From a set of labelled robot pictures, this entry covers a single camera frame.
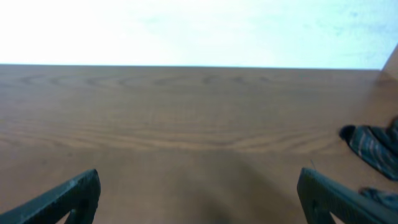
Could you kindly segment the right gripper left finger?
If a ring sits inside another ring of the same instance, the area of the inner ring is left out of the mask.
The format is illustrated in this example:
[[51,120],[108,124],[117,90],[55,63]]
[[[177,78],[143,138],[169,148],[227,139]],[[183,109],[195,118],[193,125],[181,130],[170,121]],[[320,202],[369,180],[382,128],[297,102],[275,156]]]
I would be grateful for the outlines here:
[[101,193],[97,170],[87,170],[1,214],[1,223],[92,223]]

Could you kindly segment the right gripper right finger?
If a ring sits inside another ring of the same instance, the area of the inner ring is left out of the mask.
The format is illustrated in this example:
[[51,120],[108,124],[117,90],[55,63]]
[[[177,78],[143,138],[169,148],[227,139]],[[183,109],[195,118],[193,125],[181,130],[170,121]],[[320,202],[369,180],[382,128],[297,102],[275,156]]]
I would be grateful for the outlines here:
[[309,224],[334,223],[334,216],[343,223],[397,223],[396,212],[313,169],[301,170],[297,192]]

